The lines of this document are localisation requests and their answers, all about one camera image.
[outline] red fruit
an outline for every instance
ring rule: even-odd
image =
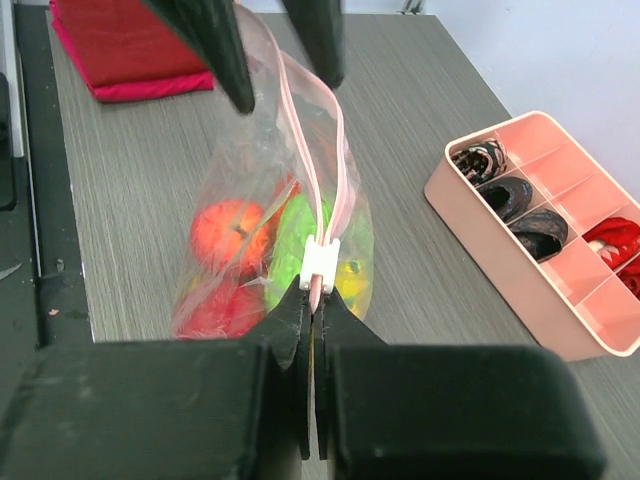
[[[180,310],[195,308],[176,331],[182,340],[205,338],[238,338],[264,318],[264,300],[257,286],[237,287],[223,280],[204,299],[197,289],[189,295]]]
[[[246,246],[242,257],[235,260],[240,273],[260,271],[270,241],[269,227],[258,227],[263,216],[260,205],[245,200],[209,205],[191,224],[193,255],[207,270],[220,272]]]

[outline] gray wood grain surface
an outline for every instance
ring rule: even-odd
[[[284,19],[266,18],[300,57]],[[376,234],[367,323],[394,343],[533,343],[422,195],[448,141],[507,112],[435,18],[353,15],[346,27],[339,98]],[[220,121],[215,95],[98,105],[54,35],[52,48],[94,337],[165,338]],[[572,369],[610,455],[607,478],[640,478],[639,356]]]

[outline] ziplock bag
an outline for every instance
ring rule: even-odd
[[[363,319],[373,288],[373,228],[340,105],[280,51],[257,16],[240,5],[235,11],[256,108],[241,116],[218,97],[221,122],[189,232],[173,333],[182,339],[246,333],[300,273],[310,235],[324,247],[339,239],[335,288]],[[314,275],[312,310],[322,291],[323,279]]]

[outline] green fruit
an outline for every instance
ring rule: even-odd
[[[322,202],[322,215],[326,228],[331,217],[331,208],[325,202]],[[315,215],[307,197],[304,194],[292,197],[282,211],[276,232],[271,266],[267,275],[269,285],[265,288],[267,312],[280,303],[294,277],[300,273],[307,237],[315,235],[316,228]]]

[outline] white zipper slider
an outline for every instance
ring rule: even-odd
[[[333,292],[338,270],[338,256],[340,255],[340,240],[334,238],[331,245],[318,245],[313,235],[307,237],[300,269],[300,290],[311,288],[311,278],[322,276],[322,292]]]

